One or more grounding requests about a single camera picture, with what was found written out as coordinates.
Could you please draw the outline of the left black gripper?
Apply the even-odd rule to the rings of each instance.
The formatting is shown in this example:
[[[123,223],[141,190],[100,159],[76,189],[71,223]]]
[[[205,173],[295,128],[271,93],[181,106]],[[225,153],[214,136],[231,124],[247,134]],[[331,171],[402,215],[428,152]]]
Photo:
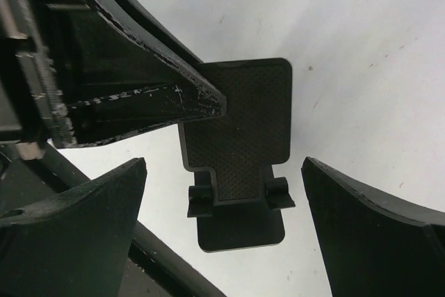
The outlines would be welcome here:
[[[68,100],[76,83],[76,0],[1,0],[1,43],[14,74],[2,78],[14,121],[2,133],[23,160],[42,159],[48,140],[76,144]]]

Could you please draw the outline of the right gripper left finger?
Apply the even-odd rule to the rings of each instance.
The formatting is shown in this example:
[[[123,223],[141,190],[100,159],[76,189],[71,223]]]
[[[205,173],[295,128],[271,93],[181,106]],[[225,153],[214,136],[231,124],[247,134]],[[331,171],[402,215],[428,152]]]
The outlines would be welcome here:
[[[2,296],[116,296],[147,169],[135,158],[1,215]]]

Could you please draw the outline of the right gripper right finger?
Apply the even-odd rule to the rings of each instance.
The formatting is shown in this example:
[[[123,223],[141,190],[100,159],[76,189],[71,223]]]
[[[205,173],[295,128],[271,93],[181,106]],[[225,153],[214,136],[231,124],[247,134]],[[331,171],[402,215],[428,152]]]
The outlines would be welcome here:
[[[444,213],[311,157],[302,178],[333,296],[444,295]]]

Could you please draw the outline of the black phone stand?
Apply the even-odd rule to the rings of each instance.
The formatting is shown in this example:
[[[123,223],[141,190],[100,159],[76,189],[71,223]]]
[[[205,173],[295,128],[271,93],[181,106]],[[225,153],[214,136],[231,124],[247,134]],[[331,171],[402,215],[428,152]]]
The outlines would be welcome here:
[[[221,118],[179,126],[183,164],[194,174],[188,212],[205,252],[279,244],[282,211],[294,207],[273,166],[291,151],[292,67],[284,58],[205,63],[200,72],[227,99]]]

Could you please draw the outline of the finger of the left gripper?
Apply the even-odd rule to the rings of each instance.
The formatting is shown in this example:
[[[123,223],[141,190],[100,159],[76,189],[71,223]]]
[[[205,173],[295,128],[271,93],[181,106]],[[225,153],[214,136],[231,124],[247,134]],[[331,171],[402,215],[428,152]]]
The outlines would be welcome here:
[[[167,30],[138,0],[114,0],[134,21],[143,27],[148,33],[152,34],[157,40],[162,42],[176,55],[184,59],[187,63],[202,63],[189,48],[181,43],[176,37]]]
[[[76,76],[68,100],[76,144],[100,146],[223,116],[226,97],[114,0],[76,0]]]

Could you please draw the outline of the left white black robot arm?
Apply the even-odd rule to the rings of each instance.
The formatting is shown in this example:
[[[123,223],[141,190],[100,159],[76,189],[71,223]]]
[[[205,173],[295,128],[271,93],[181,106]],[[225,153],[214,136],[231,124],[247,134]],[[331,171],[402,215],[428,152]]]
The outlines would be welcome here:
[[[220,296],[138,221],[147,169],[89,179],[60,149],[225,113],[137,0],[1,0],[1,295]]]

